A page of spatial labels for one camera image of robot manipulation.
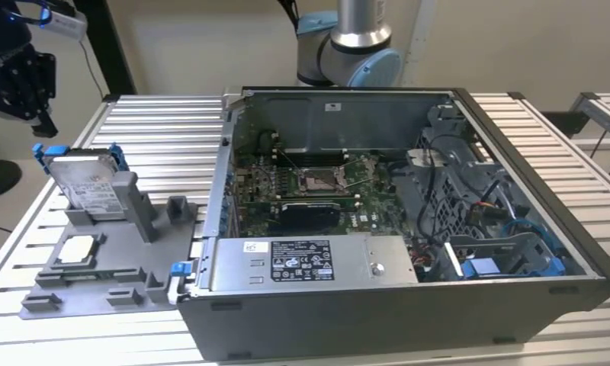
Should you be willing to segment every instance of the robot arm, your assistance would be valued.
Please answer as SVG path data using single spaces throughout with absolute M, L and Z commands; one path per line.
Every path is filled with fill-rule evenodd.
M 388 87 L 402 68 L 384 22 L 385 0 L 337 0 L 299 19 L 299 80 L 312 86 Z
M 32 0 L 41 18 L 21 15 L 12 0 L 0 0 L 0 117 L 25 120 L 33 134 L 53 137 L 57 128 L 49 117 L 49 99 L 56 96 L 56 59 L 33 48 L 28 24 L 45 26 L 53 10 L 73 11 L 59 0 Z

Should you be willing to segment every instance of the warning label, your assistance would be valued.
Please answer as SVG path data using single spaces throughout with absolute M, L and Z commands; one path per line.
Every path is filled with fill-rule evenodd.
M 71 195 L 89 214 L 117 214 L 123 205 L 111 183 L 72 183 Z
M 272 279 L 276 282 L 335 280 L 329 241 L 272 242 Z

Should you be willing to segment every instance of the white wall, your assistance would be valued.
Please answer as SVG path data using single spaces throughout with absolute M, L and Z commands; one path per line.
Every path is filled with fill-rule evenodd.
M 32 44 L 36 50 L 52 53 L 57 57 L 57 97 L 51 100 L 51 104 L 52 119 L 60 132 L 53 139 L 41 139 L 32 135 L 32 129 L 27 124 L 17 120 L 0 118 L 0 159 L 32 157 L 32 146 L 37 142 L 47 145 L 72 144 L 101 102 L 77 41 L 40 28 L 32 27 L 31 29 Z M 104 92 L 108 93 L 88 39 L 84 40 L 84 45 L 97 81 L 101 83 Z
M 335 0 L 300 0 L 301 15 Z M 293 85 L 295 29 L 276 0 L 109 0 L 140 93 L 220 93 Z M 406 52 L 418 0 L 388 0 L 393 47 Z
M 565 110 L 580 92 L 610 92 L 610 0 L 437 0 L 414 74 Z

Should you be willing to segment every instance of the motherboard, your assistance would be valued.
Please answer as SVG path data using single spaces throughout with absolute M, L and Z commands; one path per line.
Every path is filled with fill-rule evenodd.
M 377 154 L 240 156 L 236 206 L 243 237 L 410 235 L 406 214 Z

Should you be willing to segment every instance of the black pole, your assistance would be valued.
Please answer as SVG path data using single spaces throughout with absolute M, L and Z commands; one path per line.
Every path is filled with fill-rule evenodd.
M 137 94 L 107 0 L 75 0 L 88 20 L 88 39 L 111 94 Z

